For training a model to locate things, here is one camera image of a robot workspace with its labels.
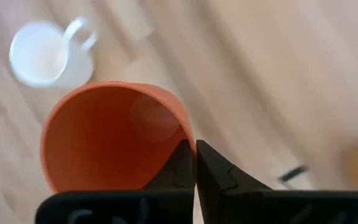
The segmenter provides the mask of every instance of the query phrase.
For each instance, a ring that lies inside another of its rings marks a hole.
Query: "orange cup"
[[[185,108],[148,84],[104,82],[63,97],[47,118],[40,156],[55,192],[137,190],[153,179],[178,143],[195,142]]]

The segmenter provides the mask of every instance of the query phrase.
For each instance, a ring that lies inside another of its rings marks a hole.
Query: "mug handle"
[[[98,39],[98,35],[96,31],[92,29],[90,22],[87,18],[83,16],[77,17],[74,21],[72,21],[68,27],[66,28],[65,33],[63,34],[63,38],[69,42],[72,40],[73,36],[79,31],[81,28],[86,27],[91,29],[91,35],[81,44],[81,48],[85,51],[89,51],[89,49],[94,45],[94,43]]]

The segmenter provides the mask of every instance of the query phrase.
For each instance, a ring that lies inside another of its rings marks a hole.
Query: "white mug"
[[[83,43],[73,36],[80,29],[91,29],[88,20],[77,17],[66,31],[49,21],[31,22],[14,36],[9,51],[12,70],[22,83],[32,87],[76,88],[93,73],[89,53],[97,40],[95,30]]]

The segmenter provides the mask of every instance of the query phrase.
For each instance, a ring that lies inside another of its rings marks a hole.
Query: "orange plastic cup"
[[[185,108],[160,87],[104,82],[63,97],[47,118],[40,156],[55,192],[137,190],[178,143],[195,142]]]

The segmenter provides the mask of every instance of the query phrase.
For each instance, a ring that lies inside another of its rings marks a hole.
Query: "cup rim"
[[[63,105],[65,105],[73,97],[79,95],[80,93],[86,92],[88,90],[93,90],[93,89],[97,89],[100,87],[120,87],[120,88],[127,88],[130,90],[138,91],[139,93],[142,93],[142,94],[152,97],[153,99],[157,100],[159,103],[164,105],[164,107],[166,107],[174,115],[174,117],[178,120],[180,126],[183,128],[183,131],[185,132],[185,134],[188,137],[188,140],[190,142],[190,146],[193,151],[193,157],[194,158],[196,157],[195,140],[194,140],[194,137],[192,134],[190,124],[186,123],[186,118],[182,118],[182,116],[180,116],[179,112],[176,111],[174,106],[172,106],[170,103],[167,103],[167,101],[166,101],[166,99],[164,99],[164,97],[154,93],[153,91],[150,91],[150,90],[144,88],[142,85],[150,85],[150,86],[154,86],[154,87],[159,87],[159,86],[155,86],[153,84],[129,83],[129,82],[119,82],[119,81],[89,83],[89,84],[85,84],[85,85],[69,92],[62,99],[60,99],[60,101],[53,107],[53,109],[51,110],[51,112],[49,113],[48,117],[46,118],[46,120],[44,122],[44,126],[43,126],[42,133],[41,133],[41,138],[40,138],[41,166],[42,166],[42,170],[44,172],[45,180],[47,181],[52,192],[54,192],[54,193],[61,192],[61,190],[59,190],[57,188],[57,186],[55,185],[55,183],[52,180],[52,177],[50,175],[49,168],[48,168],[49,164],[46,160],[47,152],[46,152],[45,142],[46,142],[47,133],[48,133],[48,130],[52,123],[52,120],[54,119],[56,114],[60,111],[60,109],[63,107]]]
[[[63,54],[64,54],[65,61],[64,61],[63,66],[61,67],[60,71],[56,75],[54,75],[52,78],[41,80],[41,79],[31,78],[28,75],[23,75],[23,74],[25,74],[25,72],[23,72],[20,69],[20,66],[16,65],[16,63],[15,63],[15,59],[14,59],[15,58],[15,55],[14,55],[15,54],[15,46],[16,46],[17,42],[19,41],[19,39],[23,38],[25,31],[32,26],[45,26],[45,27],[53,29],[54,31],[58,32],[62,36]],[[25,24],[15,33],[15,36],[13,37],[11,46],[9,48],[9,63],[11,64],[13,74],[19,81],[21,81],[22,83],[29,85],[29,86],[47,87],[47,86],[53,85],[61,77],[62,73],[67,68],[67,63],[68,63],[68,58],[69,58],[69,53],[70,53],[69,44],[70,43],[66,43],[63,40],[63,30],[59,26],[57,26],[56,24],[54,24],[50,21],[34,21],[34,22],[29,22],[29,23]]]

